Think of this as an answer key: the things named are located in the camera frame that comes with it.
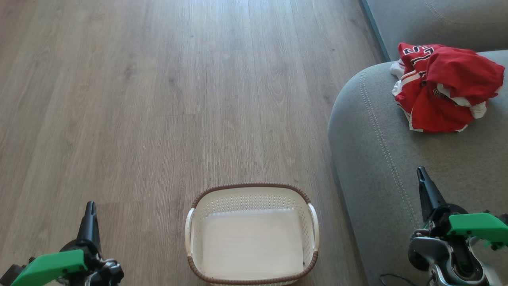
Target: white basket handle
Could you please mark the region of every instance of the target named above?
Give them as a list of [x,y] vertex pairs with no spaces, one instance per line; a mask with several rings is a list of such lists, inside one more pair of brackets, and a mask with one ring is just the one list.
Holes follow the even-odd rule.
[[187,220],[185,220],[185,250],[187,251],[187,256],[192,256],[190,229],[193,214],[194,208],[189,211]]
[[317,213],[312,204],[308,204],[310,214],[312,215],[312,228],[314,229],[314,251],[319,247],[319,223],[317,222]]

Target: gray sofa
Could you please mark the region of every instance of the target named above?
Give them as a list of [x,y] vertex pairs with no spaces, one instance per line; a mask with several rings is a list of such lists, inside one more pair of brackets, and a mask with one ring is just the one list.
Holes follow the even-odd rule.
[[[391,60],[398,59],[399,42],[478,52],[508,48],[506,0],[364,1]],[[404,16],[390,18],[391,13]],[[412,22],[404,25],[409,18]],[[481,55],[508,67],[507,50]],[[469,212],[508,212],[508,74],[483,118],[460,133],[426,134],[409,131],[391,95],[397,79],[390,65],[367,68],[344,86],[332,111],[329,141],[369,284],[379,285],[382,273],[396,273],[424,285],[427,273],[414,269],[407,259],[409,236],[423,223],[418,166],[426,167],[449,203]],[[477,248],[480,258],[491,262],[508,284],[508,250]],[[403,283],[390,280],[389,285]]]

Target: green plastic part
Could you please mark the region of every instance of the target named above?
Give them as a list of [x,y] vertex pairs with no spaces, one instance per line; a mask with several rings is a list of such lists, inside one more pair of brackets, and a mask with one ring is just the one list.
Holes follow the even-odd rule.
[[12,286],[43,286],[66,273],[86,270],[81,249],[42,255],[26,266]]
[[498,248],[508,245],[508,225],[489,213],[451,215],[448,235],[476,236]]

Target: brown braided rim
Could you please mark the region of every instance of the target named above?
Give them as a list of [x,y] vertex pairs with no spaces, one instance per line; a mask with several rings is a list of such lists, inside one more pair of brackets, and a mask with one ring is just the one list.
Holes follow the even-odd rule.
[[[200,195],[198,195],[198,197],[194,200],[194,202],[193,202],[191,207],[192,208],[196,208],[196,206],[198,205],[199,201],[204,196],[206,196],[207,194],[209,194],[211,192],[215,192],[215,191],[218,191],[218,190],[240,188],[240,187],[242,187],[242,188],[248,188],[248,187],[279,187],[279,188],[286,188],[286,189],[290,189],[290,190],[293,190],[293,191],[297,192],[298,194],[300,194],[300,196],[302,196],[302,198],[305,200],[305,202],[307,204],[310,204],[309,197],[307,197],[307,195],[302,190],[300,190],[299,188],[294,187],[292,185],[276,184],[276,183],[243,183],[243,184],[231,184],[231,185],[225,185],[225,186],[218,186],[218,187],[210,188],[210,189],[202,192]],[[318,256],[318,252],[315,251],[314,254],[312,255],[312,260],[311,260],[310,264],[307,266],[307,268],[305,268],[305,270],[303,270],[302,272],[300,272],[298,274],[291,275],[291,276],[286,276],[286,277],[280,277],[280,278],[260,279],[260,280],[226,280],[226,279],[215,279],[215,278],[208,277],[208,276],[204,275],[203,273],[201,273],[198,270],[198,268],[196,268],[196,265],[194,264],[194,261],[193,261],[191,256],[187,257],[187,261],[189,262],[189,266],[192,269],[192,271],[194,272],[194,274],[196,274],[196,276],[198,276],[199,278],[201,278],[202,280],[204,280],[204,281],[206,281],[208,283],[229,284],[229,285],[256,285],[256,284],[272,284],[272,283],[288,282],[288,281],[293,281],[293,280],[300,279],[303,276],[309,274],[309,272],[314,268],[314,265],[316,264],[316,261],[318,260],[317,256]]]

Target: beige plastic basket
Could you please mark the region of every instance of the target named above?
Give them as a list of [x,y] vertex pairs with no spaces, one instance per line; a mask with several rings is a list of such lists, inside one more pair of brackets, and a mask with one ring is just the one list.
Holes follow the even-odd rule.
[[212,285],[288,285],[318,259],[317,221],[307,195],[290,185],[212,188],[187,215],[187,260]]

